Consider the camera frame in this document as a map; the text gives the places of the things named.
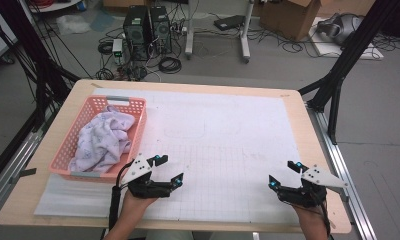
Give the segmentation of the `black flat device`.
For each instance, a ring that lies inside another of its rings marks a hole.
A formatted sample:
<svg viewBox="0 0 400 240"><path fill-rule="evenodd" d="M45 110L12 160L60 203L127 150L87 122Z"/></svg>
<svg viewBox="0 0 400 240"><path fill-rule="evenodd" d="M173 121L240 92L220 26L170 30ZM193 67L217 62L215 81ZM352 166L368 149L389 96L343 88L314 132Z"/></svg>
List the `black flat device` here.
<svg viewBox="0 0 400 240"><path fill-rule="evenodd" d="M214 21L214 26L221 31L237 28L241 26L245 21L245 17L242 15L234 15Z"/></svg>

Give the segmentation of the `blue-grey floor sheet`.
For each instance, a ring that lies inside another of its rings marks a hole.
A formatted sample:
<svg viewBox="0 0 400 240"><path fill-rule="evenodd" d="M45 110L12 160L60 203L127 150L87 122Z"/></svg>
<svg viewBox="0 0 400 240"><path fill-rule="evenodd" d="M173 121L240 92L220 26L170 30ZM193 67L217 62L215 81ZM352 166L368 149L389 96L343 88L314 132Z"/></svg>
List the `blue-grey floor sheet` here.
<svg viewBox="0 0 400 240"><path fill-rule="evenodd" d="M111 15L107 12L100 11L91 22L90 28L96 32L103 32L105 29L110 27L113 22L114 18Z"/></svg>

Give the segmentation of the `lilac printed towel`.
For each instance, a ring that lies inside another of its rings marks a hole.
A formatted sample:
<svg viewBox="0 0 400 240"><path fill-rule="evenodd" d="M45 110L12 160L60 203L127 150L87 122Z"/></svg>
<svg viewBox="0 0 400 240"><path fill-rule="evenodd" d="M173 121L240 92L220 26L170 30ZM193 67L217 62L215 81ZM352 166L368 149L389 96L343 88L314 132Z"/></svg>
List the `lilac printed towel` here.
<svg viewBox="0 0 400 240"><path fill-rule="evenodd" d="M107 105L78 133L77 148L68 164L73 172L106 173L128 153L132 141L128 130L135 123L131 114Z"/></svg>

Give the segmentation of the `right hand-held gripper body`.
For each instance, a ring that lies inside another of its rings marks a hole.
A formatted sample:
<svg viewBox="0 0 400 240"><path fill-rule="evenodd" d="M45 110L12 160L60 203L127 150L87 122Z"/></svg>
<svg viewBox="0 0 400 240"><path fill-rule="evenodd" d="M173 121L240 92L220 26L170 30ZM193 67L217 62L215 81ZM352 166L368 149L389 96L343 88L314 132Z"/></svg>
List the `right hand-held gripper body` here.
<svg viewBox="0 0 400 240"><path fill-rule="evenodd" d="M277 197L282 202L300 205L306 208L321 205L326 200L327 188L347 188L348 183L321 169L317 165L299 173L301 186L298 188L280 186Z"/></svg>

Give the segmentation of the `grey rounded device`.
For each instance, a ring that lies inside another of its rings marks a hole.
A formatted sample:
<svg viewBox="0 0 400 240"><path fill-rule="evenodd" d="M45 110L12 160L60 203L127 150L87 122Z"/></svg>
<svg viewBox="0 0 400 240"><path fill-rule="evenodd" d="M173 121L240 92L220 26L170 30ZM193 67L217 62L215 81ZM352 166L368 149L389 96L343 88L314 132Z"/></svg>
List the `grey rounded device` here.
<svg viewBox="0 0 400 240"><path fill-rule="evenodd" d="M324 33L339 46L344 46L354 35L363 18L351 13L335 13L330 18L319 21L317 33Z"/></svg>

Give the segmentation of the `pink plastic basket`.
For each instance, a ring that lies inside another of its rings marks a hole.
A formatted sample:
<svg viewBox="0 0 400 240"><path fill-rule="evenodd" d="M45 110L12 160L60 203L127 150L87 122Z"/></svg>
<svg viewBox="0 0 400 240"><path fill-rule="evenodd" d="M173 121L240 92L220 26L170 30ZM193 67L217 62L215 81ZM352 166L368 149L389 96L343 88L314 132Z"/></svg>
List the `pink plastic basket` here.
<svg viewBox="0 0 400 240"><path fill-rule="evenodd" d="M129 152L123 153L120 162L113 165L105 173L70 171L68 165L77 150L79 131L107 106L113 106L119 112L132 115L135 118L135 123L127 131L127 136L131 141ZM59 174L66 180L114 183L120 169L137 157L146 121L145 99L104 95L87 97L49 165L50 172Z"/></svg>

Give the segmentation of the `small white power box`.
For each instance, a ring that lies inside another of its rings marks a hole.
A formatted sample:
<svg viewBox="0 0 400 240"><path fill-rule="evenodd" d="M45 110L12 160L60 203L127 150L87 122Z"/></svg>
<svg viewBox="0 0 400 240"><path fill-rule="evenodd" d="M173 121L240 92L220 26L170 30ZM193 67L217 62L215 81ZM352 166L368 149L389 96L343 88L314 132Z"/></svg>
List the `small white power box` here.
<svg viewBox="0 0 400 240"><path fill-rule="evenodd" d="M114 39L112 45L112 53L115 57L121 57L123 55L123 40Z"/></svg>

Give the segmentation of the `black metal frame stand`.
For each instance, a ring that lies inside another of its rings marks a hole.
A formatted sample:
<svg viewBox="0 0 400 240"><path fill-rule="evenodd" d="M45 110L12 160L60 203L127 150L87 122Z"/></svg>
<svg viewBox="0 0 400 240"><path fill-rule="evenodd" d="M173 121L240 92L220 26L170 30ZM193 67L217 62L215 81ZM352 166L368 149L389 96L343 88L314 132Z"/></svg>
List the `black metal frame stand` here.
<svg viewBox="0 0 400 240"><path fill-rule="evenodd" d="M316 90L314 97L307 102L307 106L315 112L323 113L326 104L331 102L326 134L334 145L337 145L336 126L343 82L380 28L399 5L400 0L375 0L352 40L347 44L331 70L323 78L299 90L300 95Z"/></svg>
<svg viewBox="0 0 400 240"><path fill-rule="evenodd" d="M31 63L28 63L20 58L19 49L0 28L0 38L18 58L27 79L36 84L34 97L36 108L31 117L34 120L33 127L39 129L46 121L45 114L48 107L52 103L63 104L69 95L71 87L65 79L76 83L80 77L61 67L48 54L19 0L0 0L0 15L31 60Z"/></svg>

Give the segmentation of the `brown cardboard box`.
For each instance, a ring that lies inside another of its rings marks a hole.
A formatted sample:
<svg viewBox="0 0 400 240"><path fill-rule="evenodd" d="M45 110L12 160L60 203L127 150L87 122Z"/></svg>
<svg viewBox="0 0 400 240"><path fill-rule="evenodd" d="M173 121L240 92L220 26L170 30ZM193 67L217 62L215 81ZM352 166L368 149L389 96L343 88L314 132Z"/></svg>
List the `brown cardboard box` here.
<svg viewBox="0 0 400 240"><path fill-rule="evenodd" d="M268 0L260 13L260 26L294 41L308 32L321 8L321 0Z"/></svg>
<svg viewBox="0 0 400 240"><path fill-rule="evenodd" d="M150 0L103 0L105 7L129 7L131 5L149 5Z"/></svg>
<svg viewBox="0 0 400 240"><path fill-rule="evenodd" d="M322 0L324 5L318 16L332 16L334 13L352 13L365 16L376 0Z"/></svg>

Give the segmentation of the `white metal stand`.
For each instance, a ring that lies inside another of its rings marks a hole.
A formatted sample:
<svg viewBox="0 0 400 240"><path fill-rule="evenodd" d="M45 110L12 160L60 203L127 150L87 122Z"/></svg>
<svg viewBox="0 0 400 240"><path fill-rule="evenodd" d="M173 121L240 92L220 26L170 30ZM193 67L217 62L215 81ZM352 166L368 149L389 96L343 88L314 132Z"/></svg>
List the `white metal stand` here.
<svg viewBox="0 0 400 240"><path fill-rule="evenodd" d="M239 33L239 39L241 42L241 50L242 50L242 59L245 63L250 61L250 48L248 43L248 31L250 20L254 8L254 0L247 0L247 10L245 14L244 24ZM185 56L188 60L191 59L193 55L193 45L194 45L194 27L193 27L193 16L195 13L195 6L188 2L188 23L187 23L187 33L186 33L186 41L185 41Z"/></svg>

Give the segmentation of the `black computer tower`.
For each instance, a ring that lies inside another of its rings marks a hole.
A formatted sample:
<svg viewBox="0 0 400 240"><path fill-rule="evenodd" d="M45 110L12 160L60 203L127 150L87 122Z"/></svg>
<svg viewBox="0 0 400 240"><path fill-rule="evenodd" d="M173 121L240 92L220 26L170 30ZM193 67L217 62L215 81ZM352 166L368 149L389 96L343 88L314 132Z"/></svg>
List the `black computer tower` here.
<svg viewBox="0 0 400 240"><path fill-rule="evenodd" d="M152 32L159 54L172 52L170 21L165 6L153 6L150 8Z"/></svg>
<svg viewBox="0 0 400 240"><path fill-rule="evenodd" d="M147 48L152 40L148 8L145 5L131 5L123 30L131 58L137 61L147 60Z"/></svg>

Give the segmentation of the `white floor board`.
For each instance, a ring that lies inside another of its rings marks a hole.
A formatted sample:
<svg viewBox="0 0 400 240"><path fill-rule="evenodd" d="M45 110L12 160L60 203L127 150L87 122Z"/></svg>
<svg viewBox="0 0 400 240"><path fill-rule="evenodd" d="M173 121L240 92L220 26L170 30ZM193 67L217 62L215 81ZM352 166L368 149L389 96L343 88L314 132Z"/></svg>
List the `white floor board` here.
<svg viewBox="0 0 400 240"><path fill-rule="evenodd" d="M319 21L323 21L323 18L316 17L309 30L309 39L312 46L319 57L339 57L342 53L341 46L337 45L325 33L317 32L317 24ZM370 43L360 58L362 60L382 60L384 56L372 43Z"/></svg>

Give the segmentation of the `white grid mat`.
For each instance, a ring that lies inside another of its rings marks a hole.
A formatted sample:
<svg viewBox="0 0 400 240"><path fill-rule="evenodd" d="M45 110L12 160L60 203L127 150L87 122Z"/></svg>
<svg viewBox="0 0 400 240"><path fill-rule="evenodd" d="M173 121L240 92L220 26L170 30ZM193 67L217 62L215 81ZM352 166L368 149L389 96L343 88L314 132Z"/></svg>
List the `white grid mat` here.
<svg viewBox="0 0 400 240"><path fill-rule="evenodd" d="M146 213L149 220L291 223L290 208L268 176L297 187L288 161L301 159L287 96L258 97L97 89L93 95L146 100L147 121L135 159L167 155L151 178L183 185ZM114 183L66 180L51 173L36 207L40 216L106 217Z"/></svg>

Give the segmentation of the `round white table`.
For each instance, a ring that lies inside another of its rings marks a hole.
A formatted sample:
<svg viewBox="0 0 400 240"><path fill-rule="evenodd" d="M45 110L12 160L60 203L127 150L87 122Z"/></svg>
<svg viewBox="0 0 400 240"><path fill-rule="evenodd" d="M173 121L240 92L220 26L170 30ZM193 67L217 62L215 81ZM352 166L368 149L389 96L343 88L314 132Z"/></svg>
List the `round white table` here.
<svg viewBox="0 0 400 240"><path fill-rule="evenodd" d="M69 7L75 7L79 11L85 11L87 9L86 1L85 0L70 0L69 2L60 2L59 0L55 0L49 6L35 6L32 3L28 5L29 10L32 13L36 12L52 12L58 11Z"/></svg>

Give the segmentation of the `grey metal bracket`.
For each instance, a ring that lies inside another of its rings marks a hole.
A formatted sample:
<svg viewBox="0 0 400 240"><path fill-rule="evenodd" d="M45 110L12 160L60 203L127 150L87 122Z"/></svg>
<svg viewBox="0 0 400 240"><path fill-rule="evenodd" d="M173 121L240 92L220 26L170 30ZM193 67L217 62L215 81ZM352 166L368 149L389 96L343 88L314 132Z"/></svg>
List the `grey metal bracket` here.
<svg viewBox="0 0 400 240"><path fill-rule="evenodd" d="M21 170L16 176L10 177L9 184L16 184L22 177L34 175L37 172L37 168Z"/></svg>
<svg viewBox="0 0 400 240"><path fill-rule="evenodd" d="M340 198L343 202L349 201L349 196L346 194L344 188L336 187L333 191L337 192L340 195Z"/></svg>

